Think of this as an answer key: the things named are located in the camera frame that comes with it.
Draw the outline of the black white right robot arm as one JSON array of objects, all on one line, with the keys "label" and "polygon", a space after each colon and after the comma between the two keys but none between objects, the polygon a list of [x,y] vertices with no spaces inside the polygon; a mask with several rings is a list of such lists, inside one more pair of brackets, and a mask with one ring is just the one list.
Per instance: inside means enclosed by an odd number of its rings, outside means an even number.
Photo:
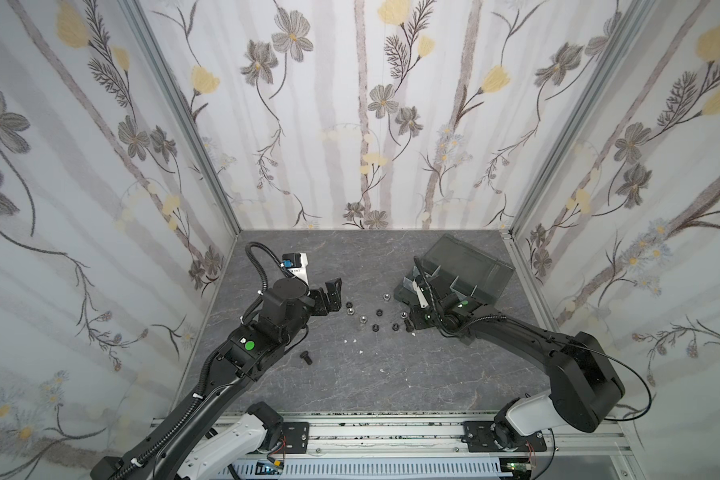
[{"label": "black white right robot arm", "polygon": [[493,343],[548,377],[548,390],[513,399],[494,416],[487,438],[496,449],[515,450],[556,427],[593,433],[604,422],[622,423],[622,418],[611,414],[626,394],[618,366],[650,389],[635,369],[607,354],[594,336],[586,332],[571,336],[523,322],[476,298],[460,297],[447,281],[427,273],[418,257],[414,268],[418,306],[411,313],[417,327],[435,328],[465,344]]}]

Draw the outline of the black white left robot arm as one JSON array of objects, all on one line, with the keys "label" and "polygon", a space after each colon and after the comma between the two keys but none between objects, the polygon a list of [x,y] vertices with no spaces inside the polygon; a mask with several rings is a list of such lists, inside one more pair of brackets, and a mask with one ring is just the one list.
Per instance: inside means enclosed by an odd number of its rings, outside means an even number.
[{"label": "black white left robot arm", "polygon": [[245,253],[261,289],[239,326],[206,357],[191,393],[134,448],[102,458],[91,478],[209,479],[237,458],[281,441],[282,417],[264,402],[252,405],[232,428],[209,433],[229,405],[296,346],[311,317],[341,310],[342,281],[313,288],[300,255],[278,258],[255,241]]}]

